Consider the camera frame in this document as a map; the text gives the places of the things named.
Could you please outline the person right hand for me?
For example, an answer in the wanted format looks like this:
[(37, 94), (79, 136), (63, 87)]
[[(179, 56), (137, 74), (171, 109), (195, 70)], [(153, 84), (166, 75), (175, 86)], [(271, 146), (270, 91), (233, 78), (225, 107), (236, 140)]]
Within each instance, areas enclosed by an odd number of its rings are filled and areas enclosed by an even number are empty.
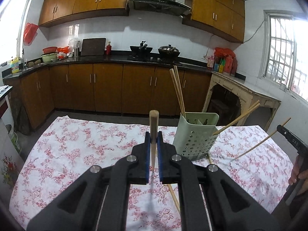
[(307, 170), (300, 172), (299, 159), (300, 156), (298, 155), (295, 159), (295, 163), (291, 171), (291, 176), (288, 180), (289, 185), (296, 183), (297, 179), (307, 179)]

